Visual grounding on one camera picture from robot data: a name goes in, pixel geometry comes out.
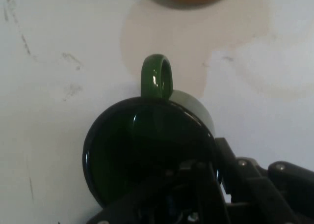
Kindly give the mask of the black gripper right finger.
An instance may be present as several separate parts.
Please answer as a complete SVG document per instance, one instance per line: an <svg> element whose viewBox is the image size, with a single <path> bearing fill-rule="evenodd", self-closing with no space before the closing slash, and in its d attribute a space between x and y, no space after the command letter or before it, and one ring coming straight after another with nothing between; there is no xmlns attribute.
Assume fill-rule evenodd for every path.
<svg viewBox="0 0 314 224"><path fill-rule="evenodd" d="M231 195L233 224L312 224L314 173L286 161L267 169L256 160L236 157L225 138L216 138L219 180Z"/></svg>

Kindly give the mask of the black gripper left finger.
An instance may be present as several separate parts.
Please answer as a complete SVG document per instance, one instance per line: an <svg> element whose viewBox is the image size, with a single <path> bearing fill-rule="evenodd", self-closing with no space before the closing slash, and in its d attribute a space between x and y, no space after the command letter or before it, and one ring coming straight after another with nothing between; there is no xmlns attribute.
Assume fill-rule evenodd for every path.
<svg viewBox="0 0 314 224"><path fill-rule="evenodd" d="M229 215L212 162L190 160L141 182L89 224L227 224Z"/></svg>

